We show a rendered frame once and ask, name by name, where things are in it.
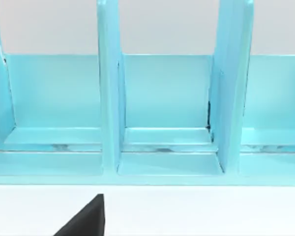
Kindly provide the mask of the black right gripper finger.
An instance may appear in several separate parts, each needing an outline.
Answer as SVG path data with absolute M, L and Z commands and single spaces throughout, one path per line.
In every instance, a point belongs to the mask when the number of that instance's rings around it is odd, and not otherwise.
M 104 194 L 97 194 L 53 236 L 104 236 Z

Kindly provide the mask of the light blue rack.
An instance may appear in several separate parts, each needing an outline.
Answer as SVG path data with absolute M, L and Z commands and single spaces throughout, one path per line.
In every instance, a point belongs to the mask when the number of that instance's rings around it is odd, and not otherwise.
M 295 0 L 0 0 L 0 185 L 295 186 Z

